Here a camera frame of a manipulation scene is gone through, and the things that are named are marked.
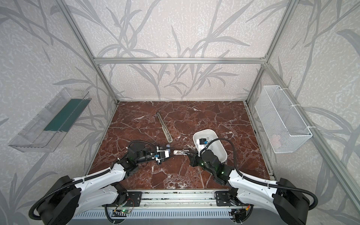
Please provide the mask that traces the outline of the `white mini stapler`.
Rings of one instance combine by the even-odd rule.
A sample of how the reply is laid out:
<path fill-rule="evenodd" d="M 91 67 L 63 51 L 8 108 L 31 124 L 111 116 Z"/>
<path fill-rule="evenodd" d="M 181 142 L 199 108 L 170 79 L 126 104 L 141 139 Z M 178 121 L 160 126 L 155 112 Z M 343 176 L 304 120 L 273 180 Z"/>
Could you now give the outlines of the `white mini stapler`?
<path fill-rule="evenodd" d="M 189 150 L 174 150 L 173 155 L 188 155 L 189 154 Z"/>

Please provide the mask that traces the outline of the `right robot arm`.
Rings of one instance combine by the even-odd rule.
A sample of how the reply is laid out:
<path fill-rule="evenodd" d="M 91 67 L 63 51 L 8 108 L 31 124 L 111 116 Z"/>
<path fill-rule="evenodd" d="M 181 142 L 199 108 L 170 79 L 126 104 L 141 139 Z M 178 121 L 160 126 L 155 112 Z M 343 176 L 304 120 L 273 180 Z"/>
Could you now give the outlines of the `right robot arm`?
<path fill-rule="evenodd" d="M 318 204 L 315 194 L 295 187 L 289 180 L 263 180 L 242 173 L 221 163 L 212 151 L 202 155 L 190 152 L 187 156 L 192 167 L 201 167 L 216 183 L 230 187 L 228 193 L 233 203 L 259 206 L 279 215 L 288 225 L 306 224 L 308 212 Z"/>

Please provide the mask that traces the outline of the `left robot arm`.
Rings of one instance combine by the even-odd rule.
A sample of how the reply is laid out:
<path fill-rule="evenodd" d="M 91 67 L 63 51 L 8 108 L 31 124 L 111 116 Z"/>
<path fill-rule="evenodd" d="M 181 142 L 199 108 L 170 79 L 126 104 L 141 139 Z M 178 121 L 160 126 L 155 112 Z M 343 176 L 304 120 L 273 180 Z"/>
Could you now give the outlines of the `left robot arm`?
<path fill-rule="evenodd" d="M 71 179 L 59 178 L 49 191 L 29 209 L 29 218 L 45 225 L 66 225 L 74 216 L 100 205 L 113 204 L 125 193 L 120 181 L 137 172 L 141 163 L 156 158 L 158 146 L 147 141 L 131 141 L 127 153 L 110 167 Z"/>

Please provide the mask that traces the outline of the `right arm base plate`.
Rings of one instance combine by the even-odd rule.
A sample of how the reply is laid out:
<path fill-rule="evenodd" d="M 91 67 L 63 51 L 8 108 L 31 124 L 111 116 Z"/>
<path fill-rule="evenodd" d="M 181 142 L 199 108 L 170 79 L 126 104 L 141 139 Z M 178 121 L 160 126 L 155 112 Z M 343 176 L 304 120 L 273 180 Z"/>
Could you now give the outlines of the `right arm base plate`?
<path fill-rule="evenodd" d="M 217 206 L 241 206 L 243 203 L 228 191 L 216 191 L 214 193 Z"/>

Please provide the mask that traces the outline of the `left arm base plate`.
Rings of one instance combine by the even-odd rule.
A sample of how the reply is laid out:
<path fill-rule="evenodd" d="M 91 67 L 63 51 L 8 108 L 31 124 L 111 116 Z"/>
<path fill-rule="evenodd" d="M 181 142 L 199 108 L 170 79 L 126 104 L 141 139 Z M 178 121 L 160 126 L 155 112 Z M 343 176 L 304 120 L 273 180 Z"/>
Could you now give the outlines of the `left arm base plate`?
<path fill-rule="evenodd" d="M 122 192 L 115 199 L 116 206 L 139 207 L 142 199 L 141 191 Z"/>

